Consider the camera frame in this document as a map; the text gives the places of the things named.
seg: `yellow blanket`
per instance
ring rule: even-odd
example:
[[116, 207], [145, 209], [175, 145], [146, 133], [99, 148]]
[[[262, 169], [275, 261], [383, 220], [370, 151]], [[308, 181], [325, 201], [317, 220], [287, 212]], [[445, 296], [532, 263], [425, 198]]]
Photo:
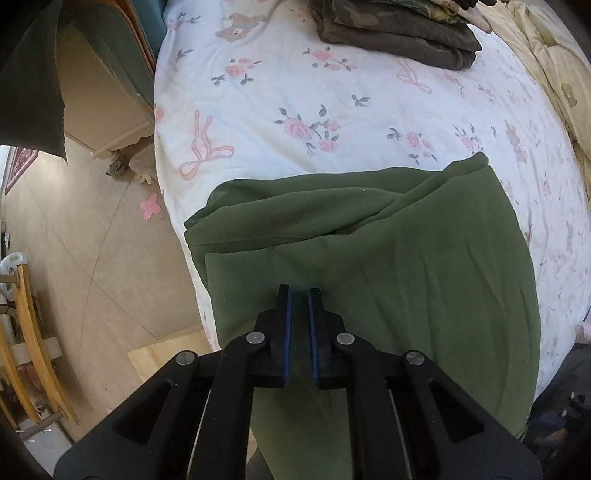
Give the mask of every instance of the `yellow blanket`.
[[573, 143], [591, 200], [591, 66], [566, 27], [545, 10], [510, 0], [478, 8], [544, 88]]

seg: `rug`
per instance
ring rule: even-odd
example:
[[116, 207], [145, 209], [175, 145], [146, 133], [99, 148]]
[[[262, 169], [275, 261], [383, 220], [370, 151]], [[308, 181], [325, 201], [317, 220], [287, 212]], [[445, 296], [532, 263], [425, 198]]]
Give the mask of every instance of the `rug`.
[[8, 193], [8, 191], [17, 182], [20, 176], [25, 173], [25, 170], [31, 163], [33, 163], [38, 155], [39, 150], [31, 150], [30, 148], [21, 147], [16, 148], [12, 163], [10, 165], [10, 171], [8, 172], [5, 193]]

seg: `white bedsheet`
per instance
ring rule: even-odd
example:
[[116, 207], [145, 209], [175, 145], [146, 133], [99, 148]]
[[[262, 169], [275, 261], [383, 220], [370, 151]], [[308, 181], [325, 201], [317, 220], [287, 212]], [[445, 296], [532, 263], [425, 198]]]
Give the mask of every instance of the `white bedsheet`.
[[539, 394], [590, 298], [591, 242], [573, 149], [551, 103], [495, 34], [451, 72], [319, 41], [300, 0], [171, 0], [155, 78], [158, 179], [207, 337], [209, 295], [183, 222], [232, 179], [408, 166], [483, 151], [530, 246], [542, 324]]

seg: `folded green fabric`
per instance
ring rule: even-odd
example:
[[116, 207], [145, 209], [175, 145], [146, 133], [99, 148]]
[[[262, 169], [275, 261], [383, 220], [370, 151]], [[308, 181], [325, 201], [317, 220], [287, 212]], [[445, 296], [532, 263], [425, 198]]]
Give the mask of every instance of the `folded green fabric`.
[[466, 19], [448, 8], [434, 4], [431, 0], [365, 0], [374, 4], [398, 5], [408, 8], [424, 17], [443, 23], [466, 23]]
[[478, 39], [465, 24], [434, 22], [414, 11], [394, 5], [370, 4], [362, 0], [327, 0], [335, 24], [364, 30], [433, 40], [446, 47], [481, 51]]
[[[234, 180], [186, 222], [223, 346], [276, 306], [278, 286], [376, 348], [425, 352], [513, 435], [534, 399], [540, 317], [513, 208], [482, 153], [440, 172], [394, 167]], [[277, 480], [351, 478], [346, 399], [311, 381], [294, 325], [285, 390], [257, 390], [252, 429]]]
[[322, 41], [392, 53], [426, 65], [460, 70], [480, 43], [467, 25], [439, 23], [414, 11], [360, 0], [310, 0]]

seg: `floor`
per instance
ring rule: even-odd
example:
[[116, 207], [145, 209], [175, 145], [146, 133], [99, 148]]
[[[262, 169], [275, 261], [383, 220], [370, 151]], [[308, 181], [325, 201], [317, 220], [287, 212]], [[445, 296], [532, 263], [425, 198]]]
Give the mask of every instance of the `floor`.
[[40, 153], [2, 201], [10, 251], [29, 255], [44, 330], [57, 335], [56, 370], [81, 438], [139, 387], [127, 352], [200, 325], [189, 271], [158, 186], [105, 175], [108, 162], [66, 140], [67, 163]]

